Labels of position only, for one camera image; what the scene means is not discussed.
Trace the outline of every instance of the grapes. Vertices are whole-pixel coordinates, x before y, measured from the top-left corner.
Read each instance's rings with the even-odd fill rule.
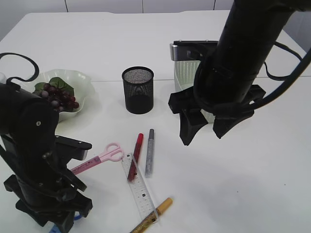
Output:
[[[79,103],[76,102],[75,96],[49,83],[45,83],[43,85],[43,90],[36,91],[34,94],[46,99],[51,104],[53,110],[59,113],[64,111],[72,112],[74,109],[79,108]]]
[[[51,105],[54,107],[54,108],[57,108],[59,106],[59,102],[57,100],[53,100],[51,102]]]
[[[54,94],[55,91],[56,91],[56,87],[55,87],[55,86],[50,86],[50,87],[48,88],[48,93],[49,93],[50,95],[51,95],[51,94]]]
[[[64,108],[63,106],[59,106],[59,107],[58,107],[58,111],[59,111],[59,112],[63,112],[64,110],[65,110],[65,108]]]
[[[79,103],[78,103],[78,102],[73,103],[73,108],[74,108],[74,109],[79,108]]]
[[[47,98],[47,97],[49,97],[49,93],[47,91],[42,91],[41,96],[43,98]]]
[[[69,95],[64,94],[64,95],[62,95],[61,99],[63,102],[67,102],[70,99],[70,97],[69,97]]]
[[[67,103],[67,108],[69,108],[69,109],[73,108],[73,102],[68,102]]]
[[[67,95],[67,96],[70,95],[68,91],[63,91],[62,94],[63,94],[63,95]]]
[[[49,83],[46,83],[43,85],[43,90],[47,91],[51,85]]]

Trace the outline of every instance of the black mesh cup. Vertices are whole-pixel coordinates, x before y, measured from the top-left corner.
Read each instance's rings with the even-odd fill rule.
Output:
[[[154,73],[146,67],[131,67],[122,73],[125,106],[130,113],[144,114],[154,106]]]

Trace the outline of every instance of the table surface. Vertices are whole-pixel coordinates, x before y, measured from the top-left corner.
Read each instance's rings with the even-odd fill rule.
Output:
[[[175,40],[219,40],[229,11],[169,14],[34,13],[26,15],[0,42],[0,52],[17,52],[34,59],[42,72],[73,69],[94,81],[117,81],[132,66],[146,66],[156,80],[173,79],[169,44]],[[284,32],[279,42],[305,52]],[[291,54],[273,48],[267,58],[277,76],[298,64]],[[0,71],[28,76],[32,67],[19,58],[3,58]],[[311,76],[309,67],[303,76]],[[259,77],[267,77],[261,69]]]
[[[311,107],[306,100],[311,98],[311,77],[298,79],[283,96],[256,110],[221,140],[212,125],[199,131],[188,147],[178,136],[179,117],[167,104],[174,92],[174,82],[165,80],[173,77],[168,44],[181,38],[218,39],[227,14],[30,14],[0,42],[0,51],[28,55],[42,71],[77,69],[94,81],[112,81],[92,82],[96,93],[83,110],[56,129],[56,134],[91,143],[88,158],[110,142],[119,142],[126,152],[132,152],[138,133],[147,138],[149,129],[155,129],[154,175],[145,181],[155,205],[167,197],[173,197],[174,203],[148,232],[310,232]],[[208,31],[200,30],[202,22]],[[284,32],[280,42],[303,53]],[[280,53],[273,50],[268,63],[279,63]],[[122,82],[118,81],[122,71],[134,65],[148,66],[156,79],[162,79],[154,83],[153,110],[140,116],[125,109]],[[292,66],[289,62],[274,68],[283,72]],[[31,68],[22,60],[4,58],[0,71],[7,76],[28,76]],[[256,79],[256,83],[268,93],[280,84],[267,78]],[[139,162],[142,171],[146,147],[145,140]],[[71,161],[69,168],[77,164]],[[2,181],[10,174],[0,161]],[[94,207],[71,232],[125,233],[140,222],[120,162],[105,162],[78,176],[88,185],[84,194]],[[3,185],[0,197],[4,232],[49,232],[52,224],[41,228],[15,209],[17,197]]]
[[[256,79],[268,93],[279,82]],[[110,142],[132,152],[138,133],[155,129],[154,175],[145,179],[155,205],[174,203],[148,232],[292,233],[311,231],[311,77],[302,77],[279,99],[256,110],[221,140],[205,126],[188,146],[179,138],[179,117],[168,107],[174,82],[155,81],[151,112],[125,109],[122,82],[92,82],[96,93],[81,113],[59,123],[56,134],[89,142],[91,158]],[[144,171],[147,141],[139,167]],[[78,165],[71,161],[69,168]],[[12,171],[0,162],[4,181]],[[78,175],[93,200],[89,216],[73,233],[125,233],[140,222],[120,162],[105,162]],[[15,209],[17,197],[0,185],[0,225],[4,232],[49,232]]]

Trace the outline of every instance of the red marker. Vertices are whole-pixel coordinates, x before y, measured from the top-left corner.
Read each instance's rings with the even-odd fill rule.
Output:
[[[137,142],[136,142],[135,150],[134,150],[134,158],[135,158],[135,161],[137,164],[138,164],[138,159],[139,159],[139,155],[140,155],[140,148],[141,148],[143,139],[144,139],[144,135],[142,133],[138,134],[138,138],[137,138]],[[132,161],[130,171],[129,171],[128,176],[127,176],[127,180],[129,182],[133,181],[133,179],[135,178],[135,175],[136,175],[136,166],[134,164],[134,161]]]

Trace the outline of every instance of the fruit bowl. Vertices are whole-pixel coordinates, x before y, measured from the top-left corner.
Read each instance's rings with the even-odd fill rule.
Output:
[[[53,69],[40,73],[34,81],[29,83],[19,83],[19,85],[26,91],[34,92],[35,85],[37,83],[48,83],[50,79],[54,77],[60,77],[73,87],[76,101],[79,103],[79,108],[74,109],[73,112],[60,112],[58,121],[60,122],[76,116],[78,112],[82,110],[86,98],[94,92],[94,88],[91,84],[91,78],[89,76],[76,70],[66,69]]]

